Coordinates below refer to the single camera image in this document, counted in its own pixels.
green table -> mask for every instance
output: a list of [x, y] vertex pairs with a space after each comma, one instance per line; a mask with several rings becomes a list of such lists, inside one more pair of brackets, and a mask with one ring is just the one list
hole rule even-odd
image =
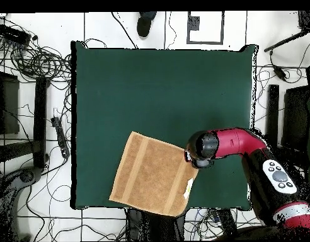
[[[123, 207], [108, 198], [132, 131], [185, 147], [198, 130], [250, 126], [255, 45], [241, 52], [71, 46], [77, 97], [72, 203], [77, 209]], [[249, 209], [240, 157], [201, 170], [188, 207]]]

person's foot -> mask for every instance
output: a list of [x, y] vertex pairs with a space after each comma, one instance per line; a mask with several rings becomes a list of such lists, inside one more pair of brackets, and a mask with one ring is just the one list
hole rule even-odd
[[141, 38], [146, 38], [151, 30], [152, 20], [141, 16], [137, 22], [137, 32]]

floor tile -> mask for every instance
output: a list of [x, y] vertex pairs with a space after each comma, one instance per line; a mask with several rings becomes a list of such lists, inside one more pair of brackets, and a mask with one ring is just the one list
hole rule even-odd
[[118, 234], [125, 231], [125, 220], [98, 220], [98, 219], [83, 219], [83, 224], [88, 227], [83, 228], [83, 241], [108, 241], [108, 239], [116, 239]]
[[[191, 16], [212, 16], [215, 12], [195, 12]], [[245, 44], [246, 12], [225, 11], [223, 45], [187, 44], [187, 11], [168, 11], [166, 23], [166, 43], [169, 49], [202, 49], [202, 50], [233, 50], [239, 51]], [[208, 40], [207, 32], [212, 25], [206, 25], [203, 30], [203, 40]]]
[[89, 207], [83, 210], [84, 218], [119, 218], [125, 219], [125, 209], [120, 208], [95, 208]]

black equipment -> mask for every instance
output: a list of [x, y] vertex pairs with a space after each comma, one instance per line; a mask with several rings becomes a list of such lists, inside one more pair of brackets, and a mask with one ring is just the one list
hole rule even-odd
[[[16, 170], [8, 175], [0, 172], [0, 241], [20, 241], [16, 227], [16, 207], [19, 193], [39, 181], [45, 162], [46, 94], [48, 81], [37, 78], [35, 87], [34, 141], [19, 142], [0, 146], [0, 163], [33, 153], [34, 166]], [[3, 80], [0, 74], [0, 134], [4, 127], [4, 113], [15, 117], [6, 110], [3, 95]]]

brown towel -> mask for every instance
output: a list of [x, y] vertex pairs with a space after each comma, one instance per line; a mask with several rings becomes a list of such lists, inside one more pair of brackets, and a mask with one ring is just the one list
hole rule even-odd
[[179, 216], [188, 202], [183, 194], [197, 172], [185, 162], [184, 149], [132, 132], [109, 200], [155, 214]]

